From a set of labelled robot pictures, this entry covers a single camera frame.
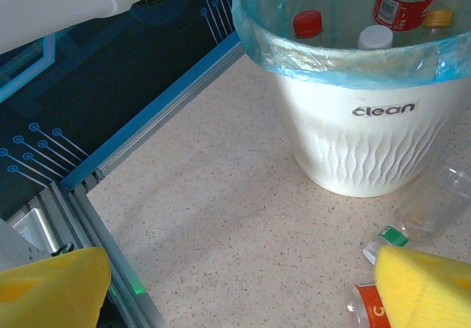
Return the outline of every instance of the plastic bag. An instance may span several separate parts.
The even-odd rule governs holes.
[[[471,76],[471,0],[440,0],[453,10],[455,35],[384,50],[357,50],[372,22],[375,0],[233,0],[242,45],[261,67],[294,79],[354,89],[394,89]],[[303,10],[322,13],[322,44],[291,40],[292,19]]]

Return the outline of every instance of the orange label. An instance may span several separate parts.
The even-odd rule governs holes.
[[[368,313],[370,328],[391,328],[376,285],[356,285]]]

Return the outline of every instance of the coca-cola bottle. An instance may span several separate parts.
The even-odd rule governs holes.
[[[396,32],[416,29],[425,20],[435,0],[376,0],[373,17]]]

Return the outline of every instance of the white trash can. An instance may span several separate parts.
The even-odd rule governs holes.
[[[396,90],[268,80],[300,167],[345,196],[380,196],[413,180],[470,104],[471,79]]]
[[[379,196],[440,151],[470,105],[471,0],[439,1],[454,13],[450,37],[421,43],[423,32],[411,31],[422,33],[420,44],[362,51],[358,36],[372,24],[375,0],[233,0],[242,46],[271,72],[294,156],[315,183]],[[319,47],[294,39],[292,21],[303,10],[322,13]]]

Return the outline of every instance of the white bottle cap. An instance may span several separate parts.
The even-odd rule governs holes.
[[[390,28],[383,25],[368,26],[358,38],[360,50],[388,49],[392,46],[393,34]]]

